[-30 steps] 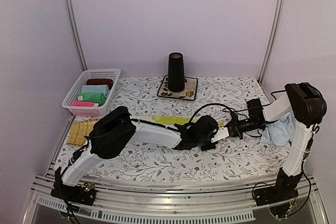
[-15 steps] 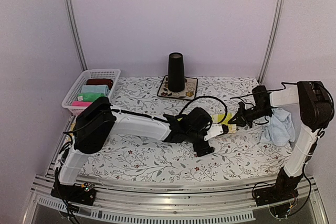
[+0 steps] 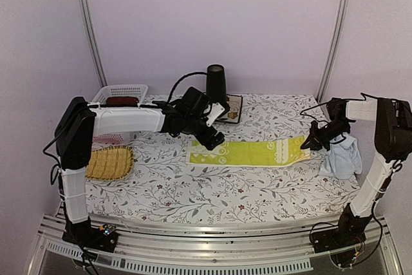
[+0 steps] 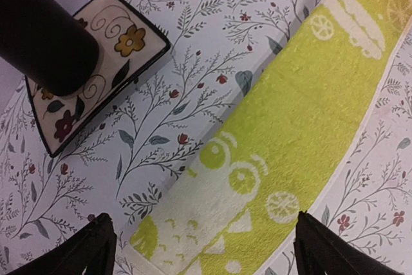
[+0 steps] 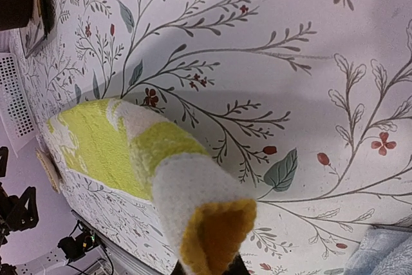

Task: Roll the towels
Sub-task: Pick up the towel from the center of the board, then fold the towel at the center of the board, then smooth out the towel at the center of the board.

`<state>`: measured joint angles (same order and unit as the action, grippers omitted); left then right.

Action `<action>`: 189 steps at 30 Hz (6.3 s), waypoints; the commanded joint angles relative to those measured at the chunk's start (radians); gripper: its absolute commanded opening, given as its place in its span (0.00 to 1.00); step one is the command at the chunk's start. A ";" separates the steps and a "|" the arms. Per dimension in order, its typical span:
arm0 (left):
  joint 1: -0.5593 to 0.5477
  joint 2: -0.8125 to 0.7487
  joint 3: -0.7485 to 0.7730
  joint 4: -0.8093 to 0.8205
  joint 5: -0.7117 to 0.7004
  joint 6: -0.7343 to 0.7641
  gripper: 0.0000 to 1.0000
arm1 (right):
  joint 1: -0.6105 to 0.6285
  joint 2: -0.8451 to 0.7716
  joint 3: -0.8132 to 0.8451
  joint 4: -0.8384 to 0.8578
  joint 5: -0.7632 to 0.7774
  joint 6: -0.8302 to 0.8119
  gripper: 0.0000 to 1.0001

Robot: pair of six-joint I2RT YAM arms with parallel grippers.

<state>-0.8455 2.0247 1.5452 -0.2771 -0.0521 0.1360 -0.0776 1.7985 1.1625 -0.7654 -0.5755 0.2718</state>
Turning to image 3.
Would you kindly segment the yellow-green patterned towel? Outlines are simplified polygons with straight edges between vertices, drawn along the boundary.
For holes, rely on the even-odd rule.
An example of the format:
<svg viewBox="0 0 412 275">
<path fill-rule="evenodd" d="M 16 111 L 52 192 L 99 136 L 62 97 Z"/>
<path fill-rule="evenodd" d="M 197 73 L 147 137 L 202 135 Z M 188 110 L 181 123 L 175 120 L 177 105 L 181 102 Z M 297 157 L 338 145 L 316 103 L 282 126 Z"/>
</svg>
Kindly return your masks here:
<svg viewBox="0 0 412 275">
<path fill-rule="evenodd" d="M 189 143 L 186 163 L 195 166 L 288 167 L 311 159 L 309 149 L 301 149 L 304 136 L 266 142 L 224 142 L 212 151 L 197 141 Z"/>
</svg>

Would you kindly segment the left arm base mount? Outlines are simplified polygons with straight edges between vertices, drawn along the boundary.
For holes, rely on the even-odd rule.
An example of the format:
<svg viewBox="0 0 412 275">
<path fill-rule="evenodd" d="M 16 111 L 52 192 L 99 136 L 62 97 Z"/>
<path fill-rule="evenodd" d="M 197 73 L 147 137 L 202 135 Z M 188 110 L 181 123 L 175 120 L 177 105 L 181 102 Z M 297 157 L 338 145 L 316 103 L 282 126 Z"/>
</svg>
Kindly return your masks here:
<svg viewBox="0 0 412 275">
<path fill-rule="evenodd" d="M 117 246 L 119 234 L 116 231 L 106 231 L 106 228 L 92 227 L 89 222 L 67 223 L 62 240 L 77 245 L 81 249 L 94 249 L 113 253 Z"/>
</svg>

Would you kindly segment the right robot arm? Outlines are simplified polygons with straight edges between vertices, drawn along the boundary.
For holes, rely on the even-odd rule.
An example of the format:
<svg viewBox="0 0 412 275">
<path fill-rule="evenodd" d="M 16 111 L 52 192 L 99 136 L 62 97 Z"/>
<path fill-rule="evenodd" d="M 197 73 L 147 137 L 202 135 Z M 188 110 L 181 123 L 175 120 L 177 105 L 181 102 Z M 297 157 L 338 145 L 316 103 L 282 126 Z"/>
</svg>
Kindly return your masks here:
<svg viewBox="0 0 412 275">
<path fill-rule="evenodd" d="M 391 177 L 402 169 L 411 154 L 411 108 L 407 101 L 374 97 L 365 93 L 362 99 L 332 98 L 325 102 L 330 121 L 319 127 L 311 122 L 308 137 L 301 149 L 318 151 L 331 149 L 332 140 L 350 132 L 357 120 L 375 124 L 375 156 L 372 166 L 357 196 L 342 212 L 333 241 L 345 247 L 364 232 L 373 218 L 375 206 L 384 196 Z"/>
</svg>

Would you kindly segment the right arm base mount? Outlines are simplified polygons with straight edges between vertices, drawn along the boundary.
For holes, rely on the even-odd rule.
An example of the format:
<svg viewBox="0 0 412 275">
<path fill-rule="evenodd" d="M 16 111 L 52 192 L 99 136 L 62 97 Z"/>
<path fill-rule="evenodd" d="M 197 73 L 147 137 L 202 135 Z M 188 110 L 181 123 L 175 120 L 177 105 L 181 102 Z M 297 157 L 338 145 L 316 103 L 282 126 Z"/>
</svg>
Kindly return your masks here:
<svg viewBox="0 0 412 275">
<path fill-rule="evenodd" d="M 363 243 L 365 225 L 339 227 L 337 224 L 318 222 L 309 232 L 309 240 L 315 253 L 334 251 L 352 245 Z"/>
</svg>

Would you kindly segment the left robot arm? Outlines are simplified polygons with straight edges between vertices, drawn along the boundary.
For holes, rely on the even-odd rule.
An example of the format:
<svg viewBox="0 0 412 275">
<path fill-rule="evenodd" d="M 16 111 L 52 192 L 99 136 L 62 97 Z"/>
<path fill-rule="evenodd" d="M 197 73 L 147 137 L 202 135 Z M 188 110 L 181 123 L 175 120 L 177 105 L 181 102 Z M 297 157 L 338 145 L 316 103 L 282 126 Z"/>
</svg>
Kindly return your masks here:
<svg viewBox="0 0 412 275">
<path fill-rule="evenodd" d="M 86 168 L 91 158 L 94 137 L 114 133 L 138 131 L 193 136 L 207 150 L 212 151 L 225 140 L 214 128 L 215 120 L 225 108 L 213 102 L 205 93 L 190 87 L 182 98 L 155 100 L 150 104 L 101 104 L 88 102 L 83 97 L 71 100 L 63 114 L 54 138 L 53 159 L 59 168 L 62 201 L 71 226 L 71 235 L 81 245 L 91 245 L 96 236 L 87 222 Z"/>
</svg>

